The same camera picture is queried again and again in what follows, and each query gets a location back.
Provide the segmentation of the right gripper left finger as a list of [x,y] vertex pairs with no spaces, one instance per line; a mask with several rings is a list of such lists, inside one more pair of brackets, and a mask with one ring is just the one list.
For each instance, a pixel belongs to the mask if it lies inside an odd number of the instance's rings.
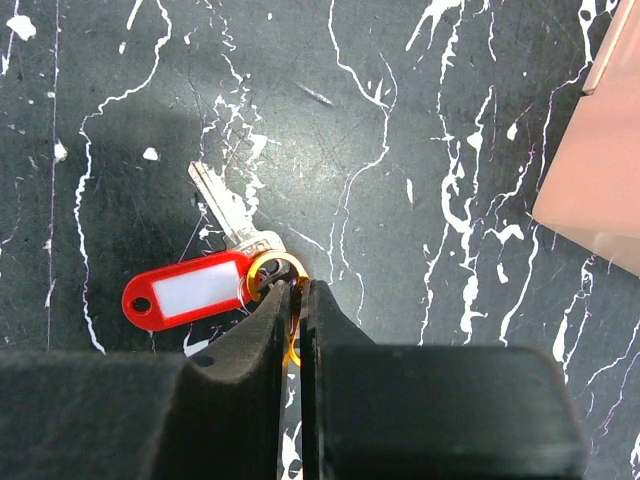
[[191,357],[1,357],[5,479],[273,479],[290,288]]

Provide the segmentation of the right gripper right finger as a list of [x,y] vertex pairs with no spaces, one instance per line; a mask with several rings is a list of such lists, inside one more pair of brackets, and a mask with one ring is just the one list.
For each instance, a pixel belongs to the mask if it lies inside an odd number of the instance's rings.
[[378,344],[314,281],[303,303],[308,479],[580,479],[558,365],[523,347]]

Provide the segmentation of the orange keyring carabiner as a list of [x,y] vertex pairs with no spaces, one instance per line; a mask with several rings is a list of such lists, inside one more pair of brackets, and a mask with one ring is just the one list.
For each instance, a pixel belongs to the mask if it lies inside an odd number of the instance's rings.
[[293,254],[283,250],[269,250],[260,253],[252,260],[245,277],[245,285],[250,298],[259,302],[263,297],[262,291],[266,285],[272,283],[271,277],[279,278],[282,276],[280,270],[288,272],[289,267],[294,271],[294,279],[291,287],[292,310],[288,334],[288,356],[297,367],[300,367],[301,358],[295,343],[300,333],[303,294],[310,283],[310,276],[301,261]]

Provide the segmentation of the key with red tag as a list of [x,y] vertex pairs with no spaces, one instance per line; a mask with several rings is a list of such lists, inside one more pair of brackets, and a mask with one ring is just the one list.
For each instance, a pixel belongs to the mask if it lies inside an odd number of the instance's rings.
[[253,301],[245,285],[252,260],[285,249],[280,235],[256,228],[242,200],[205,163],[191,162],[188,173],[222,229],[225,249],[131,279],[121,306],[129,322],[143,330],[167,330]]

